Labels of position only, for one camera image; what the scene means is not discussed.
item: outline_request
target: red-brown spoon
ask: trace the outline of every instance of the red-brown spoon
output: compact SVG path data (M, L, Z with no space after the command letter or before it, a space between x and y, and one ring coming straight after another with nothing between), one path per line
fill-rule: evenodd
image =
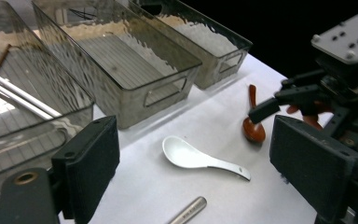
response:
M251 108L255 108L255 85L249 86L249 103ZM266 139L266 131L261 123L253 124L247 117L242 123L245 137L255 143L262 143Z

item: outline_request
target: table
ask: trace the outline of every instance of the table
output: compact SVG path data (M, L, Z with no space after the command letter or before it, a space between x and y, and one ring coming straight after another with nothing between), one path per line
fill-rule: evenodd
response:
M315 210L269 162L273 116L262 121L267 139L261 146L241 132L250 108L248 86L257 86L260 103L279 90L283 79L248 55L238 74L206 91L194 87L184 101L120 130L120 164L90 223L168 223L198 196L208 204L190 223L313 223ZM278 114L287 115L284 107ZM175 166L162 151L168 135L247 168L251 181L219 169ZM62 223L74 223L60 217Z

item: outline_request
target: plastic bin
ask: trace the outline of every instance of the plastic bin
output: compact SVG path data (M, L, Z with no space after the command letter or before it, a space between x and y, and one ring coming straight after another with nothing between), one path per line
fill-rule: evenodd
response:
M126 129L184 100L201 61L114 0L33 1L42 40Z
M194 81L202 90L236 74L253 45L178 0L121 0L121 3L202 60Z
M50 168L51 156L92 122L94 105L11 5L0 1L0 58L8 45L0 77L58 114L41 118L0 91L0 188L20 170Z

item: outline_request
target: black background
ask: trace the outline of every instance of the black background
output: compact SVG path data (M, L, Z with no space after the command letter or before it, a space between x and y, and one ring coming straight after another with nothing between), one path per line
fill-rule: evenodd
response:
M249 53L286 77L320 68L313 35L358 14L358 1L181 1L249 39Z

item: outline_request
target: spoon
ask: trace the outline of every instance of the spoon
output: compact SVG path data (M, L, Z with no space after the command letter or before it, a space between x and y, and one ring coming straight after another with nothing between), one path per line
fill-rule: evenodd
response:
M255 85L249 86L249 103L251 108L255 108ZM249 117L243 121L242 128L245 137L251 142L262 143L266 139L263 125L261 123L253 124Z
M179 167L219 168L233 172L247 180L251 180L251 175L245 168L204 154L177 136L164 138L162 141L162 149L167 159Z

